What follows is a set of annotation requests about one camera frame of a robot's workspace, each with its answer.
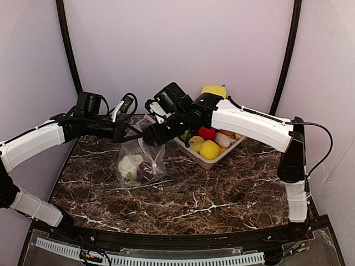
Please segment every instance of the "marble table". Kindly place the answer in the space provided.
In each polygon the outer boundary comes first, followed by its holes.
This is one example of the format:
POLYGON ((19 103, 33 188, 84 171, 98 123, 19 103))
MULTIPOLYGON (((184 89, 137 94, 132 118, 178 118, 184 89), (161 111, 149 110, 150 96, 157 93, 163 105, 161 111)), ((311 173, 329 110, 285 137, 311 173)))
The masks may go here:
MULTIPOLYGON (((142 116, 133 117, 137 121, 142 116)), ((280 153, 245 139, 210 170, 166 144, 166 176, 140 188, 120 188, 120 144, 81 137, 51 203, 75 225, 141 234, 214 234, 287 223, 286 191, 276 176, 280 153)))

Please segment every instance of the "black pole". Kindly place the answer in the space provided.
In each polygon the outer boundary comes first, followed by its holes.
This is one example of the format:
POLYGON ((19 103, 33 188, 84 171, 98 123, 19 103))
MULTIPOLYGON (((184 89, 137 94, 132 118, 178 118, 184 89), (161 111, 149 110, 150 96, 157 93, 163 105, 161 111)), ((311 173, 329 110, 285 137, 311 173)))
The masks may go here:
POLYGON ((65 53, 67 54, 69 68, 74 81, 75 89, 77 91, 77 94, 79 94, 81 91, 83 91, 83 87, 80 82, 77 65, 75 63, 72 43, 70 42, 67 17, 65 15, 64 1, 57 0, 56 2, 57 2, 57 12, 59 18, 60 31, 62 32, 65 53))
POLYGON ((285 58, 283 59, 280 78, 278 80, 276 92, 273 97, 272 105, 270 108, 270 112, 269 112, 270 115, 275 115, 278 107, 278 103, 280 102, 283 87, 285 85, 288 68, 290 67, 290 62, 292 58, 293 47, 295 46, 298 21, 300 20, 300 14, 301 14, 301 4, 302 4, 302 0, 295 0, 295 3, 293 4, 291 27, 290 27, 290 33, 288 35, 285 58))

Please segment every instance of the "cauliflower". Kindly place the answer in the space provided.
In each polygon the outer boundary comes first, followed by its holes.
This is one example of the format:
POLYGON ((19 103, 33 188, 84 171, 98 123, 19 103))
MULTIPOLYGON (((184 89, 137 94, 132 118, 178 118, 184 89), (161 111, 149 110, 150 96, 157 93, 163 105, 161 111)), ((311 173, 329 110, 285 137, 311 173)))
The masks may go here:
POLYGON ((138 166, 144 161, 142 155, 126 155, 118 164, 118 170, 122 177, 127 180, 135 180, 138 166))

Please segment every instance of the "white vegetable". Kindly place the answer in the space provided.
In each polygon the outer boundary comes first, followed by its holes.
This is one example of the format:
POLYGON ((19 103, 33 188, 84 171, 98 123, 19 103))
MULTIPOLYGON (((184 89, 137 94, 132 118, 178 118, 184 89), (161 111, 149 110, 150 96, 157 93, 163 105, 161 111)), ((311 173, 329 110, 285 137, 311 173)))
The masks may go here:
POLYGON ((138 166, 144 161, 142 155, 126 155, 118 164, 118 170, 125 179, 135 180, 138 166))
POLYGON ((227 135, 224 135, 221 132, 217 132, 215 136, 215 142, 224 148, 228 148, 231 145, 231 141, 227 135))

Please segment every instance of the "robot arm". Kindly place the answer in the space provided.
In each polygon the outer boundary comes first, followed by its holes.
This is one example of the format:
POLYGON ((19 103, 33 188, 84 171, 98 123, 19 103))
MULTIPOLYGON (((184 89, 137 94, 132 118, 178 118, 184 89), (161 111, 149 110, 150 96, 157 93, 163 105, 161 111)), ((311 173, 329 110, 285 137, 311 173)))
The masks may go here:
POLYGON ((231 98, 203 93, 195 101, 176 83, 171 83, 149 100, 146 108, 160 120, 143 131, 143 140, 159 146, 182 135, 187 129, 213 127, 238 132, 282 152, 277 175, 285 184, 289 220, 303 223, 307 219, 305 185, 305 133, 303 120, 293 121, 270 116, 236 104, 231 98))
POLYGON ((16 186, 8 174, 42 151, 82 135, 105 137, 112 142, 126 142, 142 137, 140 131, 119 119, 118 112, 126 113, 133 103, 128 94, 113 110, 112 120, 98 115, 101 99, 104 98, 98 94, 81 93, 76 106, 68 114, 54 116, 32 130, 0 142, 0 208, 15 209, 32 219, 57 227, 63 220, 63 212, 16 186), (127 136, 129 129, 136 135, 127 136))

